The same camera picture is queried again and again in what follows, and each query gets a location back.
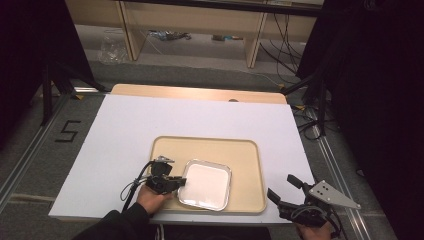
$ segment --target hand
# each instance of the hand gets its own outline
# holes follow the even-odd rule
[[[168,199],[172,199],[172,193],[157,194],[146,185],[141,186],[137,196],[137,202],[146,209],[149,215],[157,212]]]
[[[331,224],[326,222],[321,228],[312,228],[305,225],[295,223],[297,233],[304,240],[330,240],[331,239]]]

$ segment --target white plate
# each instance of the white plate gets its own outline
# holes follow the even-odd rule
[[[194,159],[187,163],[183,177],[187,182],[178,190],[181,203],[213,211],[227,206],[231,182],[229,167]]]

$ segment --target sleeve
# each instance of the sleeve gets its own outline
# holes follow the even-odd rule
[[[138,203],[123,213],[110,211],[102,220],[78,234],[74,240],[97,239],[150,239],[152,227],[149,215]]]

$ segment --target tray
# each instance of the tray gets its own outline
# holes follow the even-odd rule
[[[266,207],[258,147],[251,140],[161,136],[153,142],[150,159],[159,155],[175,160],[171,176],[182,176],[193,159],[228,166],[231,188],[227,206],[221,212],[255,214]],[[178,197],[167,201],[163,210],[207,211],[182,204]]]

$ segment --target white table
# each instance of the white table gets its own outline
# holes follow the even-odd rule
[[[293,174],[305,182],[313,182],[313,177],[290,106],[285,104],[283,96],[133,85],[120,85],[116,89],[105,97],[49,216],[61,220],[95,220],[112,209],[121,210],[122,189],[138,176],[149,160],[153,141],[159,136],[252,140],[262,161],[264,190],[269,187],[283,201],[303,203],[303,192],[286,181],[287,175]],[[181,95],[196,91],[200,93],[198,97]],[[255,96],[266,103],[255,103],[252,100]],[[250,102],[224,101],[227,98]],[[276,205],[268,200],[265,210],[257,215],[162,211],[155,214],[152,222],[239,225],[287,222],[278,214]]]

